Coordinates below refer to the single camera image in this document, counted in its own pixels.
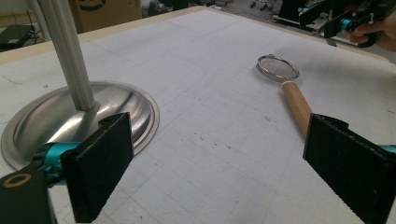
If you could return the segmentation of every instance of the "grid paper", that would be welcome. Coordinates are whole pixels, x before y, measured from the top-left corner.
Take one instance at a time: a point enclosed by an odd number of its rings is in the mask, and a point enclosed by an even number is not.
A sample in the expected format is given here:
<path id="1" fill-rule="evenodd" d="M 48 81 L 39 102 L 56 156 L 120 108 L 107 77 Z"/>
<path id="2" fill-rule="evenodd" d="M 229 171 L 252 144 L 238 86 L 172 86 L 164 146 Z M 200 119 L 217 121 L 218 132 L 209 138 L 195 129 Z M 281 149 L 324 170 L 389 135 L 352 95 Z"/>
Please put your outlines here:
<path id="1" fill-rule="evenodd" d="M 206 10 L 81 47 L 90 81 L 135 85 L 160 108 L 158 132 L 93 223 L 362 223 L 304 161 L 280 85 L 255 64 L 290 61 L 315 113 L 382 145 L 396 141 L 394 64 Z M 55 52 L 1 65 L 0 80 L 0 132 L 66 85 Z M 11 171 L 1 157 L 0 175 Z M 50 195 L 58 222 L 75 223 L 66 187 Z"/>

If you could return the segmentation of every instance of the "human hand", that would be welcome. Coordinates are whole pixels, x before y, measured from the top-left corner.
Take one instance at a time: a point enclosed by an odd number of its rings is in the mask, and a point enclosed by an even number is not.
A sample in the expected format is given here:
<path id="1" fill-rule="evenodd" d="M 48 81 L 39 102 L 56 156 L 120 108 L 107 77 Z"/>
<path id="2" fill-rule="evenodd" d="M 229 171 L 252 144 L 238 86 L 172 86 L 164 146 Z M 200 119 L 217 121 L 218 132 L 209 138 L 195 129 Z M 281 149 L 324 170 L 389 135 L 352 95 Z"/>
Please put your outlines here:
<path id="1" fill-rule="evenodd" d="M 382 21 L 362 24 L 354 32 L 346 32 L 351 43 L 362 44 L 368 41 L 366 34 L 376 32 L 375 43 L 381 48 L 396 52 L 396 10 Z"/>

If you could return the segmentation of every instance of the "metal lamp base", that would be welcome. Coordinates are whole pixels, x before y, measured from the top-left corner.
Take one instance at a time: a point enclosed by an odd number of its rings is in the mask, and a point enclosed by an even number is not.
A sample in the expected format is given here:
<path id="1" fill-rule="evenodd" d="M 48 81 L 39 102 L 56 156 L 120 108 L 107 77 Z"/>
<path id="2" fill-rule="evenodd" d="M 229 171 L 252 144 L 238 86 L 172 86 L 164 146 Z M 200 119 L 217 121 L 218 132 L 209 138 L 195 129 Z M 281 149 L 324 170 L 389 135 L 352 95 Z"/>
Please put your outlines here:
<path id="1" fill-rule="evenodd" d="M 160 113 L 155 101 L 135 86 L 115 82 L 91 82 L 95 107 L 76 110 L 67 87 L 34 100 L 19 111 L 5 128 L 1 149 L 16 169 L 29 164 L 35 152 L 48 142 L 82 142 L 98 129 L 98 121 L 129 112 L 134 154 L 157 131 Z"/>

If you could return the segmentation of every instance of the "silver pole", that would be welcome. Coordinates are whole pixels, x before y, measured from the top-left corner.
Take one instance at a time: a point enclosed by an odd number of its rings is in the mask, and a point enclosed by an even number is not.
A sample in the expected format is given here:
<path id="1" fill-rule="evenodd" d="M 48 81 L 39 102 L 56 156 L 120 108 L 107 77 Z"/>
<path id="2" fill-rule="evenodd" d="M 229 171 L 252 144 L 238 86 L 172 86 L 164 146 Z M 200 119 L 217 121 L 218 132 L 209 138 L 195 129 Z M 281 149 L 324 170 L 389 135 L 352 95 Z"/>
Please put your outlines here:
<path id="1" fill-rule="evenodd" d="M 87 69 L 67 0 L 39 0 L 64 77 L 77 110 L 94 107 Z"/>

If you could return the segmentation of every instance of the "white table surface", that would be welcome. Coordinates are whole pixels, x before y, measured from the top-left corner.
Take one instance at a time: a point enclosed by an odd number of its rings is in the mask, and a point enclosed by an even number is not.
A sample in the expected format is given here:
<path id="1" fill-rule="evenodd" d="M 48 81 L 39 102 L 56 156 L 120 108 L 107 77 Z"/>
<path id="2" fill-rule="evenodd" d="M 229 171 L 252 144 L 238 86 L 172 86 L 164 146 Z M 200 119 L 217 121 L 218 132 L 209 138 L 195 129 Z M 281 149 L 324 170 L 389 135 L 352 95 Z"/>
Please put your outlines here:
<path id="1" fill-rule="evenodd" d="M 81 47 L 91 81 L 145 90 L 161 120 L 94 223 L 362 223 L 304 161 L 279 84 L 255 64 L 270 53 L 295 64 L 315 113 L 381 145 L 396 144 L 394 64 L 212 10 Z M 65 85 L 51 50 L 1 64 L 0 133 L 22 107 Z M 10 172 L 1 157 L 0 176 Z M 74 223 L 66 187 L 50 194 L 59 223 Z"/>

